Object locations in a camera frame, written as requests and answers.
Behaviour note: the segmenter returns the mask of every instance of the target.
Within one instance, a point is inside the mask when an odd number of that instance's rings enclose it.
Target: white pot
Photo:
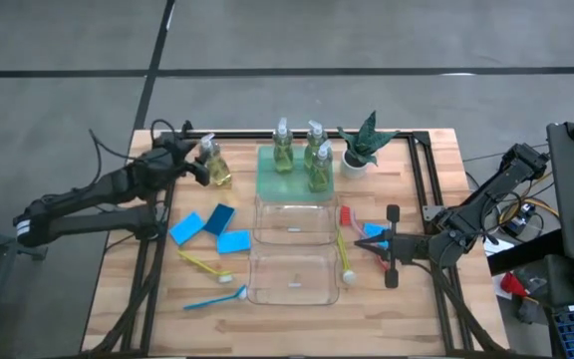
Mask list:
[[[340,173],[343,174],[344,177],[347,179],[359,179],[360,177],[364,176],[367,172],[367,165],[362,167],[355,168],[349,164],[345,160],[345,153],[347,150],[343,151],[343,155],[341,156],[342,162],[340,163]]]

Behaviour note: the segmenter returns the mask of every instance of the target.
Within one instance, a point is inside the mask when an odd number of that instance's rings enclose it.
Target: gray floor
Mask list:
[[[0,70],[144,69],[164,1],[0,0]],[[574,66],[574,1],[177,1],[162,68]],[[87,129],[129,145],[143,79],[0,79],[0,231],[48,192],[85,185]],[[355,126],[456,128],[465,159],[545,143],[574,121],[574,75],[158,79],[148,125],[269,128],[281,116]],[[478,180],[499,158],[466,162]],[[104,171],[122,160],[104,156]],[[554,192],[542,199],[555,204]],[[547,229],[555,221],[546,214]],[[45,262],[19,257],[0,308],[0,358],[77,352],[104,236],[64,238]],[[511,347],[547,354],[542,325],[502,303]]]

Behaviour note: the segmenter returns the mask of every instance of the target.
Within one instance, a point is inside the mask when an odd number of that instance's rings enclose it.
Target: blue toothbrush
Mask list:
[[[202,308],[202,307],[205,307],[205,306],[208,306],[211,304],[215,304],[215,303],[219,303],[219,302],[223,302],[223,301],[227,301],[227,300],[232,300],[232,299],[236,299],[236,298],[241,299],[241,300],[244,300],[247,298],[247,285],[241,286],[232,295],[228,295],[226,297],[217,298],[217,299],[210,299],[210,300],[206,300],[206,301],[200,302],[200,303],[185,305],[183,307],[183,309],[189,310],[189,309]]]

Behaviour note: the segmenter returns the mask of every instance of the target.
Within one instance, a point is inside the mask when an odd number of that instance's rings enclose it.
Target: green translucent tray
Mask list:
[[[329,180],[329,189],[324,192],[309,191],[309,177],[305,172],[305,148],[294,146],[294,170],[289,174],[278,174],[274,165],[274,147],[261,146],[258,149],[258,170],[256,194],[264,201],[326,201],[334,196],[334,176]]]

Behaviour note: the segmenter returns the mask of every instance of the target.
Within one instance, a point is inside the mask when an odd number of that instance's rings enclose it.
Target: glass soap bottle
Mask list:
[[[291,148],[293,140],[294,135],[287,129],[287,119],[280,119],[278,129],[274,132],[274,163],[279,174],[288,174],[294,170],[294,150]]]
[[[213,141],[214,134],[205,135],[200,139],[200,156],[206,154],[205,166],[209,170],[211,182],[224,185],[231,182],[231,172],[227,163],[220,155],[220,146]]]
[[[329,189],[331,164],[331,141],[327,140],[318,149],[309,170],[309,190],[311,192],[322,192]]]
[[[311,130],[307,133],[307,147],[305,148],[305,171],[311,169],[313,158],[318,153],[320,146],[327,140],[327,133],[323,131],[323,126],[315,121],[310,121]]]

